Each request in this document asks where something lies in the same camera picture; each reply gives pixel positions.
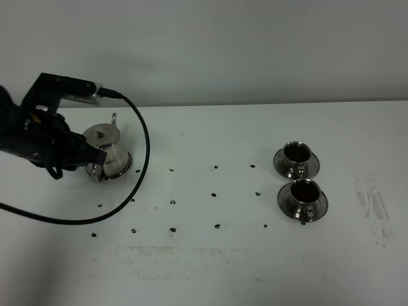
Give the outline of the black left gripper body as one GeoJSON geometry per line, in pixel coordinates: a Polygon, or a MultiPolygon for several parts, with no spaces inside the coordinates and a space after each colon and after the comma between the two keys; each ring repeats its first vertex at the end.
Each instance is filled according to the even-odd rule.
{"type": "Polygon", "coordinates": [[[75,171],[86,162],[80,155],[85,138],[70,130],[56,106],[21,106],[24,118],[22,131],[34,146],[25,158],[49,174],[75,171]]]}

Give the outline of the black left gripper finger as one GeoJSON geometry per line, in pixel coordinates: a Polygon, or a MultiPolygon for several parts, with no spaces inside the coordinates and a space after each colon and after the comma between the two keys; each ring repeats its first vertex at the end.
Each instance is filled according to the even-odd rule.
{"type": "Polygon", "coordinates": [[[76,163],[78,165],[97,164],[103,166],[107,157],[107,153],[97,149],[87,142],[80,142],[76,153],[76,163]]]}

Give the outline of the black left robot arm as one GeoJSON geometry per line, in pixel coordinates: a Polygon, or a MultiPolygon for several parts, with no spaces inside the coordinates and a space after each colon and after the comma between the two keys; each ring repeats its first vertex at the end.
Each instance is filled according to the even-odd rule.
{"type": "Polygon", "coordinates": [[[105,163],[106,152],[74,133],[57,113],[61,95],[31,89],[28,100],[16,105],[1,87],[1,151],[44,168],[54,179],[62,171],[75,171],[88,164],[105,163]]]}

